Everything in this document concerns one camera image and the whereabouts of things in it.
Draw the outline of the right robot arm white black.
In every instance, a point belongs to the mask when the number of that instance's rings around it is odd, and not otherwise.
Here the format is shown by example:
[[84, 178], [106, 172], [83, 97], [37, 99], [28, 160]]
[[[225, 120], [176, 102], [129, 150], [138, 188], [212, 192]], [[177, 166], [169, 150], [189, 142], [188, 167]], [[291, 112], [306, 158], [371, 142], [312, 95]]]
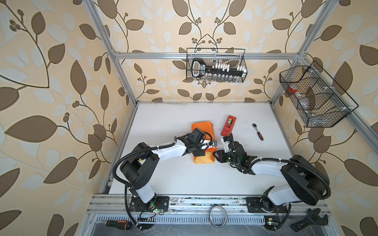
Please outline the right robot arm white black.
[[319, 200], [331, 196], [329, 178], [301, 155], [290, 159], [251, 156], [234, 141], [232, 134], [223, 137], [221, 143], [224, 149], [213, 153], [218, 162], [228, 162], [244, 175], [267, 175], [285, 180], [284, 185], [271, 186], [262, 194], [257, 206], [265, 211], [286, 203], [304, 202], [315, 206]]

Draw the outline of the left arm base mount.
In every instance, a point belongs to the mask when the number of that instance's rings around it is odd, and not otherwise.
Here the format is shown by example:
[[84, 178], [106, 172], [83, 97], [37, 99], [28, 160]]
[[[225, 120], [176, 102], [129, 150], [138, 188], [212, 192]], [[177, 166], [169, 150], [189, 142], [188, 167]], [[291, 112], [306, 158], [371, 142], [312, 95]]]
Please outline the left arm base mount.
[[135, 212], [153, 211], [157, 213], [164, 213], [168, 211], [169, 208], [169, 197], [154, 196], [150, 201], [145, 203], [140, 197], [132, 196], [129, 207], [131, 208], [131, 211]]

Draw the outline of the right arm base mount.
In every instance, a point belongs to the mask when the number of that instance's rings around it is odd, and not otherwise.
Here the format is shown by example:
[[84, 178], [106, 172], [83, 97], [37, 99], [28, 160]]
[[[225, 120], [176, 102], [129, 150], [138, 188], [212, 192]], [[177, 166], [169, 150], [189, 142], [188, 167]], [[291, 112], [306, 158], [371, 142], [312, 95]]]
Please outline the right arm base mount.
[[269, 199], [246, 197], [245, 200], [249, 213], [287, 213], [285, 205], [275, 205]]

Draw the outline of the yellow orange wrapping paper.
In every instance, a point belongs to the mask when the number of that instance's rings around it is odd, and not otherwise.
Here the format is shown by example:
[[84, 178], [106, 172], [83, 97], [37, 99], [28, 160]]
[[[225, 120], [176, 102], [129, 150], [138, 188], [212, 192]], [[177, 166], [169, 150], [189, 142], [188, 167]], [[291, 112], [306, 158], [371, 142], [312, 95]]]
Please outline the yellow orange wrapping paper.
[[[193, 123], [192, 124], [192, 131], [194, 131], [196, 128], [200, 129], [203, 132], [209, 133], [206, 134], [205, 140], [209, 141], [210, 137], [212, 137], [213, 141], [216, 141], [216, 137], [214, 134], [214, 126], [210, 121], [207, 122], [201, 122], [201, 123]], [[194, 157], [194, 163], [195, 164], [214, 164], [215, 157], [213, 156], [213, 152], [217, 150], [217, 147], [209, 147], [204, 156], [195, 156]]]

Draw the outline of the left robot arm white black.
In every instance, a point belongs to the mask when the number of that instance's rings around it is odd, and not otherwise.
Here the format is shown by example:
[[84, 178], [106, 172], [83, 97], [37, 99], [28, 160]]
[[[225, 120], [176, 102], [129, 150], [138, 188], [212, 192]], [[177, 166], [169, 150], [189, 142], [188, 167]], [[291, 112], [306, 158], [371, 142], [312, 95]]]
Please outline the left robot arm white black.
[[151, 205], [156, 199], [156, 193], [149, 182], [160, 161], [186, 154], [193, 154], [195, 157], [204, 156], [206, 151], [216, 146], [217, 141], [212, 135], [199, 128], [175, 137], [174, 141], [168, 144], [149, 146], [139, 143], [131, 153], [116, 162], [112, 176], [142, 203]]

